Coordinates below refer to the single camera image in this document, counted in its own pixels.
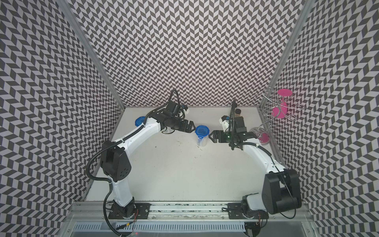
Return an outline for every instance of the bracket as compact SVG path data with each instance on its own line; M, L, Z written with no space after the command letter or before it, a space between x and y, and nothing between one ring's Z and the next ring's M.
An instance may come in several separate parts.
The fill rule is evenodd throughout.
M237 220L237 219L268 219L268 212L263 210L251 210L251 218L247 218L242 213L242 206L240 203L228 203L228 215L230 220Z
M150 203L135 203L135 206L136 206L135 213L137 213L137 210L138 210L138 215L137 215L136 219L147 219L149 212L150 212L151 204ZM129 220L132 220L132 219L134 219L134 217L126 218L122 214L122 212L120 212L113 204L111 207L111 212L108 215L108 219L116 219L116 220L129 219Z

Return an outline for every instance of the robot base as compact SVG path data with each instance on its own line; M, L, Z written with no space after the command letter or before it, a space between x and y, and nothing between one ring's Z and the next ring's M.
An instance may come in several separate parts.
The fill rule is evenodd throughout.
M113 201L108 219L134 219L134 214L137 214L136 219L147 219L150 212L150 203L135 203L134 198L125 207L121 207Z

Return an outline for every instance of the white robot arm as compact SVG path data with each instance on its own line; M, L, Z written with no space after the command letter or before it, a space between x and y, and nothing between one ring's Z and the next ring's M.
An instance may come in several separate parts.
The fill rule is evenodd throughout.
M233 112L235 107L236 104L232 104ZM167 103L148 113L145 121L129 134L114 142L106 141L103 144L103 149L88 162L86 167L87 175L94 180L109 182L110 192L113 191L114 193L112 208L115 208L117 213L120 213L124 218L131 218L136 210L128 182L128 175L132 168L129 157L139 145L166 127L187 133L194 131L193 122L184 119L185 109L188 108L180 105L179 99L178 103L175 103L171 101L170 96ZM209 138L214 143L229 143L232 149L240 148L244 150L257 161L259 169L265 173L262 192L242 197L242 213L248 218L253 218L257 215L257 211L267 211L270 214L275 214L301 207L298 174L294 170L285 169L284 166L271 157L271 154L260 145L256 135L246 131L243 117L230 117L232 121L232 123L228 124L231 126L230 129L226 126L228 131L213 131ZM100 166L108 176L107 178L94 177L90 173L90 165L100 154ZM106 200L103 205L104 215L106 215L105 203ZM110 225L108 218L106 217L105 219L111 230L119 235L120 233Z

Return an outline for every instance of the blue cap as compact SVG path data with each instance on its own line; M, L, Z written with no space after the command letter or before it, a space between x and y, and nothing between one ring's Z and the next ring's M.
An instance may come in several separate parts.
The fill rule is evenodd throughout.
M141 116L138 119L136 119L136 122L134 123L137 127L143 123L145 120L145 116Z
M199 125L196 127L195 133L199 138L204 138L204 137L208 136L209 128L207 126L204 126L204 125Z

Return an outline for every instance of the black and white chevron wallpaper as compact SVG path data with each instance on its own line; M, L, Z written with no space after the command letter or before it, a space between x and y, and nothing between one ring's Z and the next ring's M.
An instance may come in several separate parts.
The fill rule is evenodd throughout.
M258 105L305 0L68 0L125 106Z
M273 132L322 236L379 236L378 9L317 1L275 87L306 107Z
M53 0L1 0L0 87L0 236L52 236L121 108Z

